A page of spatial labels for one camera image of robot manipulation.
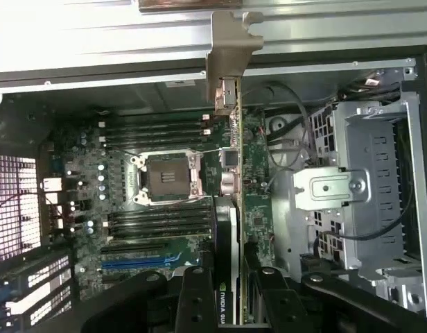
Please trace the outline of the blue expansion slot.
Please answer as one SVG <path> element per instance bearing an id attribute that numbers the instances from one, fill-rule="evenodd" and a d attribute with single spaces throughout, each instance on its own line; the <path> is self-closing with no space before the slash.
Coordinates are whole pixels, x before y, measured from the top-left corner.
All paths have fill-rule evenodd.
<path id="1" fill-rule="evenodd" d="M 128 270 L 140 268 L 167 267 L 177 262 L 182 253 L 170 257 L 143 257 L 134 259 L 114 259 L 101 262 L 101 268 L 105 270 Z"/>

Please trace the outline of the black RAM slot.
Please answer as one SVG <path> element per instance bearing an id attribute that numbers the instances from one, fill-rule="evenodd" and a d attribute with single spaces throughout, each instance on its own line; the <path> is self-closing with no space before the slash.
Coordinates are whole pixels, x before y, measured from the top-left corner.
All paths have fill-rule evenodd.
<path id="1" fill-rule="evenodd" d="M 211 215 L 207 212 L 169 212 L 167 213 L 154 213 L 154 214 L 112 214 L 109 218 L 113 223 L 134 223 L 134 222 L 157 222 L 157 221 L 180 221 L 180 220 L 194 220 L 197 221 L 210 221 Z"/>
<path id="2" fill-rule="evenodd" d="M 177 115 L 165 115 L 158 114 L 153 115 L 139 115 L 139 116 L 125 116 L 109 118 L 98 122 L 99 128 L 109 128 L 111 126 L 142 126 L 142 125 L 181 125 L 188 123 L 201 123 L 203 121 L 209 121 L 211 119 L 210 114 L 177 114 Z"/>
<path id="3" fill-rule="evenodd" d="M 111 148 L 159 148 L 169 146 L 190 146 L 194 144 L 206 143 L 204 137 L 170 137 L 170 138 L 149 138 L 149 139 L 109 139 L 106 137 L 107 147 Z"/>
<path id="4" fill-rule="evenodd" d="M 198 139 L 214 133 L 212 128 L 202 130 L 161 131 L 161 132 L 119 132 L 101 135 L 99 142 L 151 142 L 173 139 Z"/>
<path id="5" fill-rule="evenodd" d="M 183 228 L 155 228 L 155 229 L 131 229 L 111 230 L 110 236 L 114 239 L 153 239 L 166 237 L 186 237 L 200 234 L 211 234 L 210 227 L 183 227 Z"/>
<path id="6" fill-rule="evenodd" d="M 121 217 L 121 216 L 133 216 L 138 214 L 154 214 L 154 213 L 164 213 L 164 212 L 176 212 L 182 210 L 210 210 L 210 205 L 201 205 L 201 204 L 189 204 L 189 205 L 166 205 L 159 207 L 151 207 L 146 210 L 132 210 L 132 211 L 122 211 L 122 212 L 112 212 L 110 216 Z"/>
<path id="7" fill-rule="evenodd" d="M 163 230 L 189 230 L 210 228 L 209 221 L 158 221 L 158 222 L 132 222 L 117 223 L 110 226 L 113 232 L 162 232 Z"/>
<path id="8" fill-rule="evenodd" d="M 112 133 L 126 133 L 126 132 L 152 132 L 158 131 L 172 131 L 172 130 L 185 130 L 185 129 L 202 129 L 206 125 L 202 122 L 176 122 L 176 123 L 143 123 L 143 124 L 125 124 L 105 128 L 105 134 Z"/>

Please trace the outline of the green motherboard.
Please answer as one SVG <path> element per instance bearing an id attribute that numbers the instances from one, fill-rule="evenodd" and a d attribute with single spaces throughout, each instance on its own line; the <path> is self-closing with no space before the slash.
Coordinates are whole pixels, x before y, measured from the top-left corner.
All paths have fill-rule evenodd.
<path id="1" fill-rule="evenodd" d="M 115 117 L 139 115 L 210 114 L 203 121 L 214 133 L 205 136 L 206 143 L 190 146 L 159 148 L 111 148 L 98 137 L 105 134 L 98 122 Z M 243 241 L 258 245 L 258 256 L 269 264 L 274 259 L 272 201 L 268 191 L 269 168 L 265 147 L 265 118 L 260 110 L 244 112 L 244 164 L 245 222 Z M 53 123 L 53 129 L 40 147 L 42 189 L 50 207 L 51 236 L 55 241 L 70 242 L 74 256 L 74 275 L 77 294 L 88 300 L 115 284 L 102 284 L 101 277 L 110 273 L 140 273 L 154 270 L 165 276 L 184 265 L 197 264 L 200 252 L 213 246 L 220 254 L 220 276 L 231 278 L 231 222 L 234 205 L 224 196 L 198 202 L 172 205 L 210 205 L 208 210 L 182 210 L 207 212 L 211 215 L 211 234 L 186 237 L 118 240 L 110 236 L 109 220 L 112 212 L 146 210 L 163 205 L 143 206 L 133 202 L 138 193 L 137 168 L 130 163 L 133 155 L 149 151 L 193 149 L 206 151 L 227 148 L 230 143 L 229 119 L 217 116 L 209 109 L 189 109 L 152 112 L 148 110 L 88 110 L 78 114 L 64 114 Z M 166 242 L 163 250 L 135 253 L 100 254 L 104 246 L 119 244 L 151 244 Z M 167 267 L 128 270 L 105 270 L 101 262 L 114 259 L 143 257 L 170 257 L 182 253 L 177 262 Z"/>

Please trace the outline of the silver socket cover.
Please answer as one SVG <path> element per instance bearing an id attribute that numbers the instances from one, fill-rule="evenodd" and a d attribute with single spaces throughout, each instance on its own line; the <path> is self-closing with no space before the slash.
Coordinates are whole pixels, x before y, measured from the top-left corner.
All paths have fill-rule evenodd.
<path id="1" fill-rule="evenodd" d="M 189 166 L 189 198 L 195 196 L 220 196 L 221 152 L 194 155 L 193 149 L 185 152 Z"/>

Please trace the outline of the CPU socket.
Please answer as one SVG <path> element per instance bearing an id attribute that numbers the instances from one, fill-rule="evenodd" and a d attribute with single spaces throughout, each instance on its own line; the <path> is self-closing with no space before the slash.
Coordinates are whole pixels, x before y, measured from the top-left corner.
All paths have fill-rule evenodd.
<path id="1" fill-rule="evenodd" d="M 188 202 L 189 166 L 186 149 L 149 151 L 130 158 L 137 168 L 138 193 L 134 203 L 143 206 Z"/>

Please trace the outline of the metal disk bay cage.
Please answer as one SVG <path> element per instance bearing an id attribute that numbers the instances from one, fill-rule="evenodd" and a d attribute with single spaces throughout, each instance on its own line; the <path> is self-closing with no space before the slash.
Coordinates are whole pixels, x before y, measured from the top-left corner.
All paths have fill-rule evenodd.
<path id="1" fill-rule="evenodd" d="M 343 102 L 312 118 L 317 159 L 291 178 L 291 244 L 339 277 L 413 312 L 427 312 L 415 212 L 409 99 Z"/>

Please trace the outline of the open black PC case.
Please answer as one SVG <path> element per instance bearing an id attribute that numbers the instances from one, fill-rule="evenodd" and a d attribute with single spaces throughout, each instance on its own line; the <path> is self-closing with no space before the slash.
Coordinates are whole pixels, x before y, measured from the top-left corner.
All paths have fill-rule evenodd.
<path id="1" fill-rule="evenodd" d="M 61 76 L 43 85 L 34 80 L 25 86 L 0 83 L 0 333 L 80 333 L 86 306 L 104 292 L 88 300 L 78 297 L 71 244 L 51 236 L 40 147 L 54 121 L 64 114 L 100 109 L 206 108 L 214 113 L 206 86 L 204 71 L 183 68 L 164 75 Z M 316 57 L 289 65 L 258 64 L 244 72 L 241 92 L 243 115 L 260 110 L 265 118 L 274 259 L 269 264 L 259 260 L 278 269 L 291 288 L 297 288 L 306 274 L 321 272 L 365 290 L 339 277 L 335 267 L 319 262 L 316 255 L 302 252 L 300 241 L 290 242 L 288 225 L 297 216 L 292 210 L 291 178 L 317 159 L 313 115 L 343 102 L 412 101 L 406 144 L 412 151 L 417 254 L 423 261 L 427 301 L 427 54 L 368 53 L 360 59 Z M 205 249 L 215 255 L 216 333 L 271 333 L 267 323 L 252 315 L 245 260 L 244 324 L 235 325 L 231 281 L 220 276 L 219 252 L 213 246 Z M 414 313 L 427 318 L 427 312 Z"/>

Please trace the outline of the long black expansion slot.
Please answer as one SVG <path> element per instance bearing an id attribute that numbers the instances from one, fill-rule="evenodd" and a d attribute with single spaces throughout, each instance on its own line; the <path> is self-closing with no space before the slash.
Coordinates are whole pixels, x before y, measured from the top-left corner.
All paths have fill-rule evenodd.
<path id="1" fill-rule="evenodd" d="M 100 249 L 100 254 L 111 255 L 117 253 L 135 253 L 163 250 L 168 247 L 166 242 L 151 244 L 119 244 L 115 246 L 104 246 Z"/>

